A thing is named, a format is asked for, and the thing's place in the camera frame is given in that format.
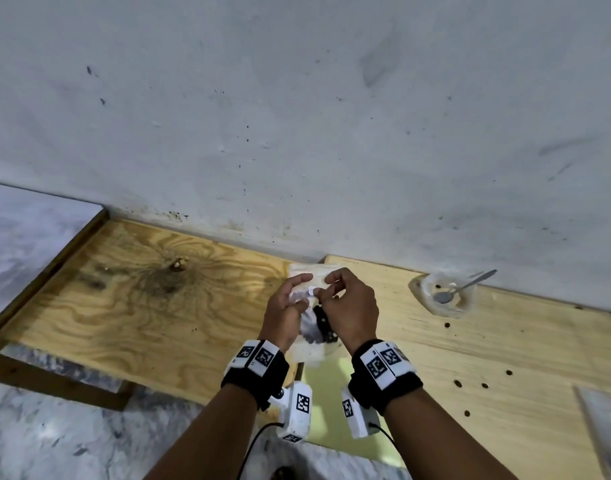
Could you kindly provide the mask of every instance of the wrist strap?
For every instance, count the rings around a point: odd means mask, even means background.
[[[235,384],[249,391],[265,411],[269,397],[279,396],[289,365],[278,347],[268,340],[247,340],[223,373],[221,387]]]
[[[369,340],[352,356],[352,366],[350,393],[363,408],[381,415],[394,398],[423,386],[416,368],[392,342]]]

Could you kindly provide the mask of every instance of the metal spoon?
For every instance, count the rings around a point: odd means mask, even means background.
[[[442,303],[442,304],[449,303],[455,297],[455,294],[459,293],[461,290],[468,288],[469,286],[476,285],[477,283],[481,283],[484,280],[487,280],[488,278],[490,278],[490,276],[492,276],[496,272],[497,272],[496,269],[493,269],[492,271],[488,271],[487,273],[482,274],[478,278],[475,278],[471,282],[459,288],[456,288],[454,291],[441,291],[437,294],[432,295],[432,298],[434,298],[434,300],[438,303]]]

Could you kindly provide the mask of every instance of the black cable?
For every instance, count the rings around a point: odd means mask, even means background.
[[[257,438],[259,438],[259,436],[263,433],[263,431],[266,428],[269,428],[270,426],[278,426],[279,428],[283,428],[283,423],[268,423],[268,424],[264,424],[261,427],[261,429],[257,432],[256,436],[254,436],[254,439],[252,440],[252,443],[250,443],[250,447],[248,448],[247,453],[243,457],[243,463],[241,464],[241,468],[239,469],[239,474],[236,476],[236,480],[239,480],[241,478],[241,474],[243,473],[243,468],[245,467],[245,462],[248,461],[248,457],[250,456],[250,451],[252,451],[252,447],[254,446],[254,442],[257,440]]]
[[[392,446],[395,447],[395,449],[397,449],[397,451],[399,451],[399,449],[397,448],[397,444],[395,443],[395,441],[390,437],[390,435],[388,435],[383,428],[381,428],[379,425],[374,424],[374,423],[368,423],[368,426],[371,426],[372,428],[377,428],[379,431],[381,431],[381,433],[383,433],[387,439],[390,440],[390,443],[392,443]]]

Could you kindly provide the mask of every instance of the wooden board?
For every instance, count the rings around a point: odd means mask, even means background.
[[[602,478],[572,386],[611,391],[610,314],[479,287],[469,315],[444,319],[409,290],[419,273],[336,256],[326,263],[347,266],[375,289],[379,338],[395,341],[429,393],[519,478]],[[382,435],[352,440],[340,394],[351,370],[344,349],[306,367],[308,440],[403,466]]]
[[[205,404],[241,344],[257,337],[266,302],[288,264],[110,221],[0,336]],[[295,371],[293,366],[286,381]]]

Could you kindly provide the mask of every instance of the white wall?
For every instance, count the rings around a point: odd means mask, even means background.
[[[0,0],[0,182],[611,309],[611,0]]]

